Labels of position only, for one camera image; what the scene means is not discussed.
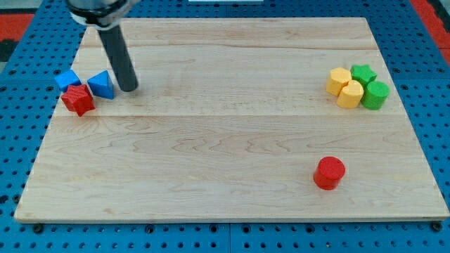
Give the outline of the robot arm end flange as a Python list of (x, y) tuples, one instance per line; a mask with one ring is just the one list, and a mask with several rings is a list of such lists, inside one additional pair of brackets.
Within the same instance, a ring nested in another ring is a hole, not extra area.
[(109, 30), (141, 0), (65, 0), (72, 18), (80, 25)]

